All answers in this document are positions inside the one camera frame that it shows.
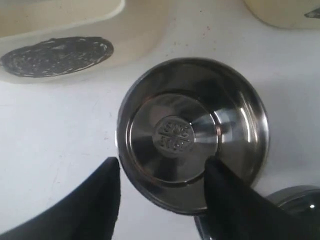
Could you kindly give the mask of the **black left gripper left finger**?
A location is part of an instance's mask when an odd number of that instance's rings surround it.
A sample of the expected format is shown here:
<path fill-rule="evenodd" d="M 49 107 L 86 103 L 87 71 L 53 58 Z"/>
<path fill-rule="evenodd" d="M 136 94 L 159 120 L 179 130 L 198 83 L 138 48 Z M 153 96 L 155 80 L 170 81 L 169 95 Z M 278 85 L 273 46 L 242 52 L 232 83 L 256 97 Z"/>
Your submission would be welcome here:
<path fill-rule="evenodd" d="M 121 201 L 120 165 L 108 157 L 81 185 L 2 240 L 110 240 Z"/>

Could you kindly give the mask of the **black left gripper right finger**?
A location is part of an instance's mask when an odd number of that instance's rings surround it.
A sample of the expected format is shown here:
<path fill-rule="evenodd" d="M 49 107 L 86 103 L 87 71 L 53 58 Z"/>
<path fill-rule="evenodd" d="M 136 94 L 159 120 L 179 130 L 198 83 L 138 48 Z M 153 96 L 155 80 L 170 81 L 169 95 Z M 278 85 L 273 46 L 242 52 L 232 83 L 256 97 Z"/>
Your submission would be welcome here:
<path fill-rule="evenodd" d="M 318 240 L 320 230 L 286 213 L 246 185 L 219 159 L 207 159 L 208 226 L 218 240 Z"/>

